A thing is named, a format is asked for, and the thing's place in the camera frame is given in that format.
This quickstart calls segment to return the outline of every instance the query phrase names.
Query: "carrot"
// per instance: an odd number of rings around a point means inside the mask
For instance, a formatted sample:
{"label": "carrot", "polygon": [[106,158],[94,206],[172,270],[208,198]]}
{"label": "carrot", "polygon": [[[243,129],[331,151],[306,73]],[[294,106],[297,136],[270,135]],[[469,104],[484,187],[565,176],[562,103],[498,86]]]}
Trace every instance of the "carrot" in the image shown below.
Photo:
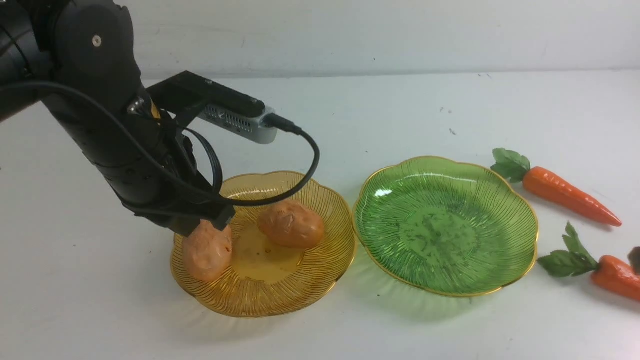
{"label": "carrot", "polygon": [[622,226],[622,221],[592,196],[545,168],[531,168],[531,163],[525,156],[515,151],[494,149],[493,157],[496,164],[491,169],[510,183],[521,181],[528,192],[595,222]]}
{"label": "carrot", "polygon": [[605,255],[596,262],[582,246],[578,233],[566,223],[564,244],[568,250],[556,250],[538,259],[553,277],[579,276],[591,272],[591,281],[612,293],[640,301],[640,276],[624,261]]}

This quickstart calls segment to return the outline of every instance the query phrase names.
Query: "white table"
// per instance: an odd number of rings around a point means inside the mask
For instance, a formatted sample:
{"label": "white table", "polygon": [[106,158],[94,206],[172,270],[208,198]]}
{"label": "white table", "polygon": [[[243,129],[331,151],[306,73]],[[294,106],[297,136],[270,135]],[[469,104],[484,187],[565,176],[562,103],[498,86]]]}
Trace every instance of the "white table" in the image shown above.
{"label": "white table", "polygon": [[[315,178],[350,203],[381,167],[427,154],[490,166],[492,149],[508,147],[591,192],[624,221],[607,231],[534,200],[541,255],[564,247],[567,220],[596,258],[626,259],[640,245],[640,72],[222,82],[312,134],[322,149]],[[259,146],[200,121],[193,127],[211,139],[225,177],[304,171],[311,159],[292,135]],[[596,288],[587,276],[551,279],[539,266],[494,295],[448,299],[393,281],[360,251],[317,304],[286,316],[227,318],[176,285],[172,234],[121,207],[42,105],[0,124],[0,167],[3,360],[640,354],[640,304]]]}

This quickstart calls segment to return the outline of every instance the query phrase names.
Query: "green leaf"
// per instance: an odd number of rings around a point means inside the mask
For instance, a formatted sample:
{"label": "green leaf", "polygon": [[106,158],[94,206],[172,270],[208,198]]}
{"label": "green leaf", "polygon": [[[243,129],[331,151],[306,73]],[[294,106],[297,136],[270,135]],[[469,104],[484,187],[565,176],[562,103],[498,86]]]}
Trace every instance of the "green leaf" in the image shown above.
{"label": "green leaf", "polygon": [[578,276],[594,270],[580,254],[567,250],[553,251],[539,258],[538,264],[552,277]]}
{"label": "green leaf", "polygon": [[566,231],[566,235],[562,235],[562,239],[564,240],[566,248],[570,252],[580,254],[592,268],[597,268],[598,262],[591,256],[591,254],[589,254],[587,249],[584,248],[580,242],[580,238],[578,237],[578,232],[575,230],[573,225],[571,225],[570,222],[567,222],[564,230]]}
{"label": "green leaf", "polygon": [[629,253],[629,263],[636,274],[640,275],[640,247],[636,247]]}
{"label": "green leaf", "polygon": [[491,167],[491,170],[498,173],[504,179],[507,179],[510,183],[519,183],[524,179],[524,175],[527,174],[527,170],[515,163],[497,163]]}
{"label": "green leaf", "polygon": [[515,163],[526,169],[526,171],[531,170],[531,162],[529,159],[512,150],[507,150],[502,147],[494,149],[493,158],[496,163]]}
{"label": "green leaf", "polygon": [[503,148],[494,149],[493,158],[495,165],[491,169],[509,180],[510,183],[519,183],[531,169],[529,159],[515,151]]}

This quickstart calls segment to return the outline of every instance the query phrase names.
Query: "green glass plate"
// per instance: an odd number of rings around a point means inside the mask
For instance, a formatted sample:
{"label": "green glass plate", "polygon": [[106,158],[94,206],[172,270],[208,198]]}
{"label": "green glass plate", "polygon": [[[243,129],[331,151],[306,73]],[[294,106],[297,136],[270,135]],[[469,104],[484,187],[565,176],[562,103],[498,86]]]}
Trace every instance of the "green glass plate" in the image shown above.
{"label": "green glass plate", "polygon": [[479,165],[424,156],[384,168],[368,178],[353,213],[371,258],[433,293],[486,295],[536,262],[535,212]]}

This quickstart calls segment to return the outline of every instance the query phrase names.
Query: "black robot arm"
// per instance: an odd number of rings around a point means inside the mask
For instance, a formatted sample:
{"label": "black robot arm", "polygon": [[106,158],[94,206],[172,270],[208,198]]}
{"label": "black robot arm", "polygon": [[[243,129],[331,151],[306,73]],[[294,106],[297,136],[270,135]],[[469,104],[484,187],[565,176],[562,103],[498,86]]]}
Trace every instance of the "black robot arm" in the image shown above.
{"label": "black robot arm", "polygon": [[[222,230],[234,205],[282,200],[311,178],[319,150],[299,127],[264,103],[190,72],[145,89],[133,46],[129,11],[112,0],[0,0],[0,121],[42,101],[127,209],[183,235],[200,219]],[[213,148],[186,129],[202,114],[256,142],[273,141],[275,128],[304,137],[316,153],[311,169],[277,197],[221,197]],[[205,146],[212,184],[198,171],[184,130]]]}

